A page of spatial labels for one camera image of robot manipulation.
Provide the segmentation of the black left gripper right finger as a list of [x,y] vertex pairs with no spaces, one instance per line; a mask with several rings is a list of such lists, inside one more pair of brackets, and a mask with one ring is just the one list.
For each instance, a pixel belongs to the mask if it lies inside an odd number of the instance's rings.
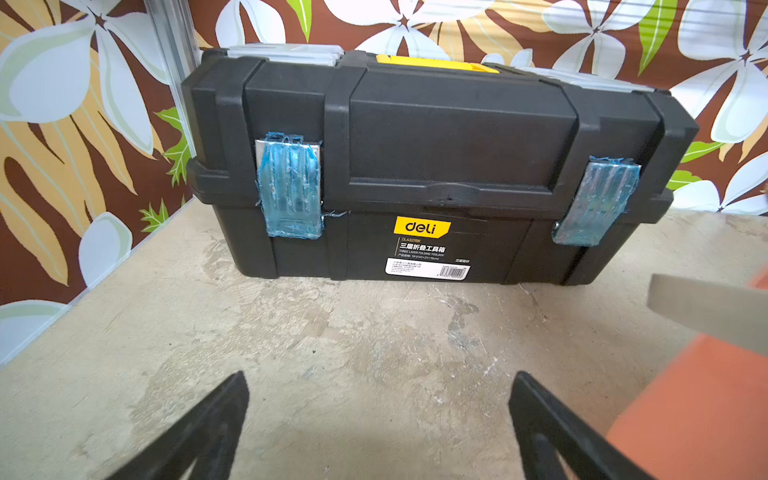
[[580,479],[650,477],[525,371],[508,408],[527,479],[565,479],[564,465]]

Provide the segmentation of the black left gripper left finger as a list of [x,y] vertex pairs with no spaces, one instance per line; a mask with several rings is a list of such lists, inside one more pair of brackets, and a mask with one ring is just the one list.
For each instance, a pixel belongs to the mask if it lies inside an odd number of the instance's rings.
[[227,479],[249,404],[244,373],[228,376],[112,479]]

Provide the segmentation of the pink plastic bucket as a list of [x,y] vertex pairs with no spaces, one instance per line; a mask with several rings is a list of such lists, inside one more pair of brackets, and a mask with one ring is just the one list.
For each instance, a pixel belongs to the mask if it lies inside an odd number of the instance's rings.
[[[767,276],[750,287],[767,292]],[[764,479],[767,354],[696,333],[607,439],[657,479]]]

